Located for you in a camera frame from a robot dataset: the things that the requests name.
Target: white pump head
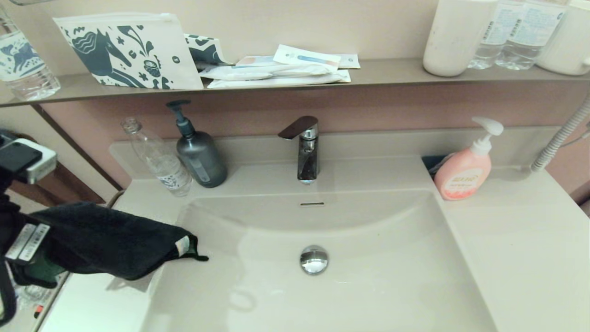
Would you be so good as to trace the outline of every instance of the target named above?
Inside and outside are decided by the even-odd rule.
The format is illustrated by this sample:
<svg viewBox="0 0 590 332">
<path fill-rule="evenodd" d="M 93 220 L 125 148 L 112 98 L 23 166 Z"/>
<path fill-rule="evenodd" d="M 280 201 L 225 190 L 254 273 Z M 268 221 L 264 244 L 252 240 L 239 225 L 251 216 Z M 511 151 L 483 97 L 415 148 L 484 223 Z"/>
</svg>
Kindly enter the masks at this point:
<svg viewBox="0 0 590 332">
<path fill-rule="evenodd" d="M 493 136 L 499 136 L 504 131 L 504 126 L 495 120 L 482 118 L 480 116 L 474 116 L 471 120 L 479 123 L 487 134 L 484 137 L 476 139 L 471 144 L 471 151 L 476 155 L 487 155 L 491 150 L 490 138 Z"/>
</svg>

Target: camera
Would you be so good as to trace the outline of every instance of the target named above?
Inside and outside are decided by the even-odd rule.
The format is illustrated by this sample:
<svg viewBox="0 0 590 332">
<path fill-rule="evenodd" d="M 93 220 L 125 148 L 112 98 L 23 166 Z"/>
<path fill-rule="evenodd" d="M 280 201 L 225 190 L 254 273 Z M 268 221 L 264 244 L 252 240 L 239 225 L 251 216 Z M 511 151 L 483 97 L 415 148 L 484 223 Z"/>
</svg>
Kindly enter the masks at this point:
<svg viewBox="0 0 590 332">
<path fill-rule="evenodd" d="M 35 184 L 57 166 L 55 151 L 0 130 L 0 172 L 17 181 Z"/>
</svg>

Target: shelf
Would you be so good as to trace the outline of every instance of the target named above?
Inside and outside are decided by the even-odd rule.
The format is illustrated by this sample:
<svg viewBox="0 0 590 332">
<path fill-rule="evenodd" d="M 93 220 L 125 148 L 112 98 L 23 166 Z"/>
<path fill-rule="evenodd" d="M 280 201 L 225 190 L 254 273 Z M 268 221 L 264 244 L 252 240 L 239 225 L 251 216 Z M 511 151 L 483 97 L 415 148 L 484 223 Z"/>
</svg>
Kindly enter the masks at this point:
<svg viewBox="0 0 590 332">
<path fill-rule="evenodd" d="M 403 59 L 382 59 L 382 60 L 364 60 L 360 62 L 361 69 L 351 69 L 351 83 L 322 84 L 315 86 L 295 86 L 295 87 L 277 87 L 266 89 L 280 90 L 297 90 L 297 89 L 322 89 L 322 88 L 340 88 L 355 86 L 371 85 L 416 85 L 416 84 L 457 84 L 457 83 L 485 83 L 485 82 L 590 82 L 590 74 L 584 76 L 566 76 L 555 74 L 544 69 L 533 67 L 530 70 L 514 71 L 501 67 L 492 67 L 486 70 L 468 69 L 465 73 L 457 77 L 438 77 L 427 73 L 422 68 L 422 59 L 403 58 Z M 6 88 L 0 90 L 0 108 L 31 105 L 42 103 L 68 102 L 72 100 L 98 99 L 118 96 L 144 96 L 153 93 L 168 94 L 202 94 L 202 93 L 222 93 L 227 91 L 238 90 L 260 90 L 261 88 L 240 88 L 240 89 L 207 89 L 204 90 L 159 90 L 159 89 L 140 89 L 135 87 L 104 86 L 96 82 L 89 74 L 75 74 L 59 77 L 61 90 L 53 96 L 35 100 L 33 102 L 23 102 L 14 98 Z"/>
</svg>

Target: soap dispenser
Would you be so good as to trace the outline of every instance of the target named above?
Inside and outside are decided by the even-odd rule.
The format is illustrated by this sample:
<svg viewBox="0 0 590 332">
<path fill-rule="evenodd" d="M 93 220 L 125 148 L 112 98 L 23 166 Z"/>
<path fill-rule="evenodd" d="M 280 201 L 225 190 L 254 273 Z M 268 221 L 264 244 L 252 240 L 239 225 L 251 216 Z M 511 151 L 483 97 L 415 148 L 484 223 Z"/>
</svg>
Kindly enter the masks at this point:
<svg viewBox="0 0 590 332">
<path fill-rule="evenodd" d="M 434 177 L 434 184 L 445 200 L 462 200 L 473 195 L 491 171 L 490 138 L 504 131 L 504 126 L 492 119 L 473 117 L 487 134 L 476 139 L 470 147 L 459 151 L 445 162 Z"/>
<path fill-rule="evenodd" d="M 206 132 L 196 131 L 191 121 L 182 114 L 182 105 L 190 102 L 174 100 L 166 104 L 176 115 L 176 126 L 182 134 L 176 143 L 176 150 L 197 183 L 205 188 L 217 187 L 227 178 L 227 168 L 219 156 L 213 138 Z"/>
</svg>

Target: gray pump bottle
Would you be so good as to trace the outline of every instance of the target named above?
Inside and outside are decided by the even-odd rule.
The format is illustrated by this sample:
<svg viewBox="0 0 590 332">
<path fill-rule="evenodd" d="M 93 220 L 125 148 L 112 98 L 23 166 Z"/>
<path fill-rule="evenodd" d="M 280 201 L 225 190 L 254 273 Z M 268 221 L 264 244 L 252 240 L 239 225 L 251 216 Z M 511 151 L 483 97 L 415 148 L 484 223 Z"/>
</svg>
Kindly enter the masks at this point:
<svg viewBox="0 0 590 332">
<path fill-rule="evenodd" d="M 192 177 L 205 188 L 222 184 L 227 178 L 227 168 L 219 156 L 211 136 L 196 131 L 189 119 L 182 114 L 182 105 L 190 100 L 174 100 L 166 106 L 176 115 L 176 126 L 182 137 L 176 143 L 176 150 Z"/>
</svg>

